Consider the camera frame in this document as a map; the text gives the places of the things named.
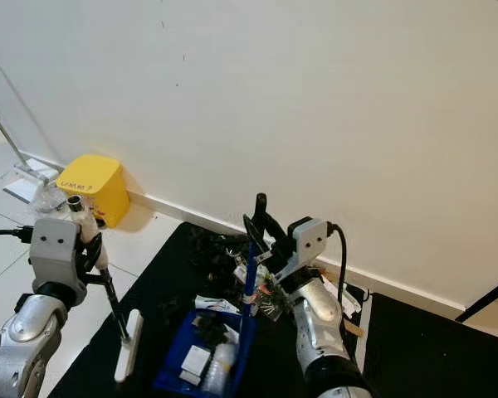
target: black power cord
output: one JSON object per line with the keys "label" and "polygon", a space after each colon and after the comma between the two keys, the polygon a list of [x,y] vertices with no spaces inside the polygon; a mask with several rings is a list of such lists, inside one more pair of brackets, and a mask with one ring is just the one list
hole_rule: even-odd
{"label": "black power cord", "polygon": [[345,239],[345,233],[341,227],[327,221],[327,236],[332,235],[332,232],[334,231],[338,232],[339,240],[341,241],[341,265],[339,267],[338,281],[338,303],[341,305],[341,299],[343,298],[343,286],[345,282],[345,271],[347,270],[347,241]]}
{"label": "black power cord", "polygon": [[20,226],[14,230],[0,230],[0,235],[16,236],[22,243],[30,243],[32,241],[33,227]]}

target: blue basket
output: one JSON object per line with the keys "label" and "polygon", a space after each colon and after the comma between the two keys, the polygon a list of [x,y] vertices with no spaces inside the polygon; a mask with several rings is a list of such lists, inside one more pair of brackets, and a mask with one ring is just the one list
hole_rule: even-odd
{"label": "blue basket", "polygon": [[192,325],[193,320],[200,313],[215,313],[226,325],[240,333],[238,355],[234,367],[227,380],[224,397],[234,396],[237,390],[242,374],[247,363],[249,349],[256,333],[256,321],[253,318],[244,318],[242,326],[242,316],[234,313],[219,313],[215,311],[194,310],[188,313],[179,328],[168,355],[164,360],[154,382],[154,387],[162,390],[174,391],[187,396],[212,397],[213,394],[203,392],[198,386],[195,386],[179,378],[181,374],[181,365],[184,358],[192,345],[206,347],[206,344],[196,335],[197,327]]}

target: yellow box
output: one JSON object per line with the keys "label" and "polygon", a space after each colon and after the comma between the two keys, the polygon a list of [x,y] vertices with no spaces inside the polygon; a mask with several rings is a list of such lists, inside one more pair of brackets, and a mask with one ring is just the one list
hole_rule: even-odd
{"label": "yellow box", "polygon": [[83,155],[57,178],[57,186],[69,195],[89,198],[95,218],[117,226],[129,209],[129,197],[119,161],[99,155]]}

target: white wall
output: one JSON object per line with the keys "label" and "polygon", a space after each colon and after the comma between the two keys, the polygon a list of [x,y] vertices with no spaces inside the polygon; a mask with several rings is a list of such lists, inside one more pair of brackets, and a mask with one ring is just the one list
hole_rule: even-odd
{"label": "white wall", "polygon": [[29,153],[118,158],[237,225],[267,192],[283,223],[340,222],[356,269],[455,303],[498,284],[496,0],[1,1],[0,65]]}

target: baseboard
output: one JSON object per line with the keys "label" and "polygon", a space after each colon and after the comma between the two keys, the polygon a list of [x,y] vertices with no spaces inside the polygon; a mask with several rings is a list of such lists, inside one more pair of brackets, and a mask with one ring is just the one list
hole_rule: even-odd
{"label": "baseboard", "polygon": [[[129,192],[129,199],[141,206],[148,207],[152,210],[163,213],[167,216],[177,218],[182,221],[192,222],[197,226],[207,228],[220,234],[238,234],[244,232],[241,227],[218,220],[217,218],[207,216],[198,211],[179,206],[169,201],[163,201],[150,195]],[[316,265],[326,270],[330,277],[333,275],[337,278],[339,266],[333,261],[326,258],[319,258]],[[414,307],[425,309],[431,313],[436,313],[446,318],[454,319],[463,311],[465,306],[454,303],[445,298],[438,297],[420,289],[415,289],[406,284],[400,284],[391,279],[384,278],[380,275],[372,274],[360,268],[353,266],[347,267],[347,282],[369,289],[373,292],[385,294],[393,299],[410,304]]]}

